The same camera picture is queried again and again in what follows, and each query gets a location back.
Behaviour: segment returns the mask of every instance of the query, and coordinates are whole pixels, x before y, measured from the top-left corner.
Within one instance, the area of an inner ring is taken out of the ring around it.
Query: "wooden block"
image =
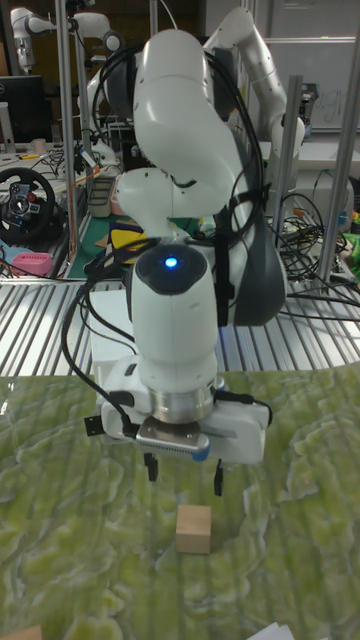
[[[0,640],[42,640],[41,627],[31,627],[10,636],[4,636]]]
[[[210,553],[211,507],[182,504],[176,522],[176,550],[180,553]]]

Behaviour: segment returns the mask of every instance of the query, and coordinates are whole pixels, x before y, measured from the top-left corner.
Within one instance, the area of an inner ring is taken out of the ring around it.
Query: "yellow object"
[[[30,156],[19,156],[20,160],[33,160],[34,158],[40,158],[39,154],[33,153]]]
[[[139,231],[129,231],[128,229],[112,229],[111,231],[111,244],[114,249],[120,249],[126,244],[130,244],[131,242],[136,242],[137,240],[146,240],[145,233],[140,233]],[[134,249],[128,249],[128,251],[137,251],[139,249],[139,245],[134,247]],[[125,261],[125,264],[133,264],[135,259],[129,258],[129,260]]]

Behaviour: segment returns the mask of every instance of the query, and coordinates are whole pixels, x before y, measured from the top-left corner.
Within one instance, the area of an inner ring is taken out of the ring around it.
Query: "racing steering wheel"
[[[9,178],[18,177],[9,187],[9,198],[0,203],[0,238],[16,244],[35,240],[50,224],[55,194],[52,186],[37,171],[14,167],[0,171],[0,184]],[[36,194],[41,188],[46,201]]]

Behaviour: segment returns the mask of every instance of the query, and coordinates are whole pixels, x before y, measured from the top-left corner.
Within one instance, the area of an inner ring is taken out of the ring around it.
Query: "electronic equipment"
[[[7,102],[17,143],[45,138],[52,142],[51,117],[41,76],[0,77],[0,102]]]

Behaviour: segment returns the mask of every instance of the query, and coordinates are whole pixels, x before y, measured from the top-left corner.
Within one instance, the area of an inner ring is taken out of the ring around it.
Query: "background robotic arm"
[[[12,10],[11,24],[19,65],[26,74],[30,74],[35,64],[31,38],[56,31],[56,24],[50,15],[43,18],[24,7]],[[101,13],[75,13],[73,18],[69,18],[69,31],[75,33],[77,29],[80,29],[82,38],[102,40],[108,54],[123,46],[121,36],[111,30],[108,18]]]
[[[258,32],[251,13],[242,7],[230,11],[213,35],[204,44],[206,51],[215,47],[239,49],[241,59],[250,78],[251,85],[260,102],[262,115],[271,141],[271,152],[267,166],[266,181],[276,184],[280,166],[280,154],[284,133],[283,117],[286,111],[286,93],[277,74],[271,53]],[[292,161],[292,184],[295,190],[297,167],[301,144],[304,140],[305,125],[297,119],[294,153]],[[274,214],[275,191],[270,187],[266,212]]]

